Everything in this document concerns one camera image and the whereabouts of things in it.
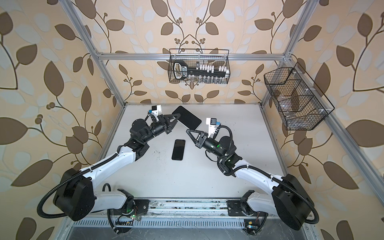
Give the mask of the black smartphone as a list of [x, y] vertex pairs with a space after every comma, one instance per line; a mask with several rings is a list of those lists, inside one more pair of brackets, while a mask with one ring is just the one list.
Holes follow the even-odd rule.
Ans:
[[185, 151], [185, 140], [175, 140], [174, 149], [172, 153], [172, 160], [174, 161], [182, 161], [184, 157]]
[[178, 106], [172, 114], [180, 114], [179, 122], [190, 130], [196, 130], [202, 123], [202, 120], [192, 114], [183, 106]]

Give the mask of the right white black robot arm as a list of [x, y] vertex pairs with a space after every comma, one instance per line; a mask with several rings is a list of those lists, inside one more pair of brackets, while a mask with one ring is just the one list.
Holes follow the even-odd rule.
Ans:
[[204, 131], [186, 132], [197, 148], [217, 157], [217, 167], [225, 176], [246, 180], [263, 191], [263, 194], [248, 191], [243, 195], [241, 209], [245, 215], [250, 216], [253, 212], [277, 215], [288, 227], [297, 231], [304, 223], [319, 223], [315, 204], [296, 177], [268, 173], [251, 165], [236, 154], [231, 129], [222, 125], [218, 129], [226, 129], [229, 135], [216, 141]]

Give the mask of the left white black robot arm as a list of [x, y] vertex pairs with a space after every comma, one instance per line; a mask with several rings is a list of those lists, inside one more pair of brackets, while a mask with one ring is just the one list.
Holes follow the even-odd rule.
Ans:
[[143, 157], [149, 149], [148, 142], [162, 133], [171, 133], [180, 116], [149, 111], [150, 125], [146, 119], [135, 120], [130, 129], [130, 139], [118, 146], [112, 155], [81, 170], [67, 170], [60, 183], [42, 197], [37, 214], [44, 219], [69, 217], [75, 222], [90, 213], [106, 210], [110, 227], [117, 235], [121, 234], [121, 229], [112, 221], [112, 213], [113, 210], [127, 210], [129, 214], [136, 214], [138, 209], [133, 195], [123, 189], [112, 191], [108, 183], [104, 184], [102, 192], [95, 188], [121, 168]]

